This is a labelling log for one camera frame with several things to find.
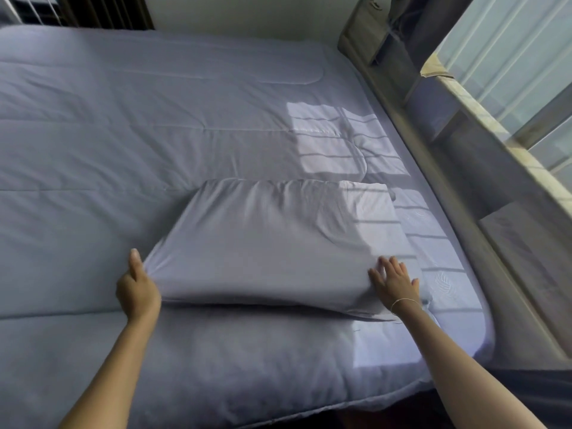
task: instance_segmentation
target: forearm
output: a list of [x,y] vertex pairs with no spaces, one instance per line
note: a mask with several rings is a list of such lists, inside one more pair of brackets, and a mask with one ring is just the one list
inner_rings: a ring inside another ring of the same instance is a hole
[[403,303],[400,316],[425,358],[439,396],[456,427],[545,427],[416,304]]
[[128,323],[88,389],[67,414],[60,429],[123,429],[127,426],[154,322]]

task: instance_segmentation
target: person's left arm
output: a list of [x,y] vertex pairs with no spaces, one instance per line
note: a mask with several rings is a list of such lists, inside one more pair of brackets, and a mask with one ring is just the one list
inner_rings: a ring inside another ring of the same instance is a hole
[[147,276],[139,252],[129,255],[129,273],[117,283],[127,325],[89,387],[60,423],[60,429],[124,429],[147,342],[161,310],[161,295]]

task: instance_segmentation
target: person's right arm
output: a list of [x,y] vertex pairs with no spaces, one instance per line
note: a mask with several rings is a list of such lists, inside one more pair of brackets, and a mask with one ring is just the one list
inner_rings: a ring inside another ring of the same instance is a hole
[[468,356],[419,304],[419,281],[395,257],[379,259],[368,271],[382,303],[401,318],[433,377],[435,388],[458,429],[546,428],[509,390]]

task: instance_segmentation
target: pillow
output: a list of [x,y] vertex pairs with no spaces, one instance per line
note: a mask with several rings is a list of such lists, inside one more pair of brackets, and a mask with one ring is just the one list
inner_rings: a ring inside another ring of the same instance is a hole
[[380,255],[421,276],[387,187],[207,181],[145,260],[165,302],[307,305],[395,320],[367,275]]

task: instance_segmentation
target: bed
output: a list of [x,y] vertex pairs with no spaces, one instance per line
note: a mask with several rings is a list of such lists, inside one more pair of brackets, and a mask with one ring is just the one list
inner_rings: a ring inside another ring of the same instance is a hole
[[[314,42],[0,30],[0,420],[55,426],[125,317],[114,286],[205,180],[386,184],[433,317],[486,362],[454,231],[350,62]],[[431,388],[403,324],[304,307],[164,307],[130,427],[248,427]]]

